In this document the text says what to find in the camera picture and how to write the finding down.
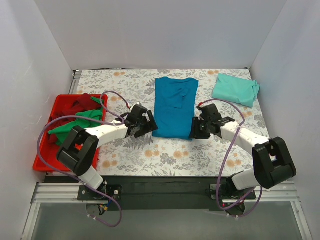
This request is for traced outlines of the blue t shirt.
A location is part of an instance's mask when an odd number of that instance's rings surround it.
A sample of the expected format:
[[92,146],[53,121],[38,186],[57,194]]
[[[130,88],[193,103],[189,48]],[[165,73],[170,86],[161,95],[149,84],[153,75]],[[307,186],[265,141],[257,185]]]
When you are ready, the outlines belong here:
[[195,116],[199,81],[194,78],[155,80],[154,119],[158,129],[153,137],[188,140]]

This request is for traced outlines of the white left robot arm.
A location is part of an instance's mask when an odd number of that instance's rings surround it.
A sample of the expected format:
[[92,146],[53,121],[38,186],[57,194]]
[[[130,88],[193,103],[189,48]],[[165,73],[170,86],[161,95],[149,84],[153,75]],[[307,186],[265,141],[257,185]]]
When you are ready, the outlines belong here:
[[151,110],[135,104],[126,113],[110,123],[92,128],[75,126],[61,144],[56,158],[89,188],[95,200],[106,196],[103,177],[92,166],[96,151],[118,139],[139,138],[158,129]]

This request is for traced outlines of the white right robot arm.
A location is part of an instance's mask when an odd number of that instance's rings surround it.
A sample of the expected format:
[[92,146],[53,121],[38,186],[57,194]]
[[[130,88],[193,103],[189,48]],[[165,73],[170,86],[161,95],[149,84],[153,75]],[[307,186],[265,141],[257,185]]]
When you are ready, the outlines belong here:
[[206,140],[211,136],[230,141],[252,156],[253,168],[233,174],[224,183],[212,186],[214,196],[237,199],[246,190],[262,187],[270,189],[297,174],[296,166],[286,142],[280,138],[268,138],[243,128],[231,117],[222,117],[215,104],[198,105],[199,117],[192,119],[189,137]]

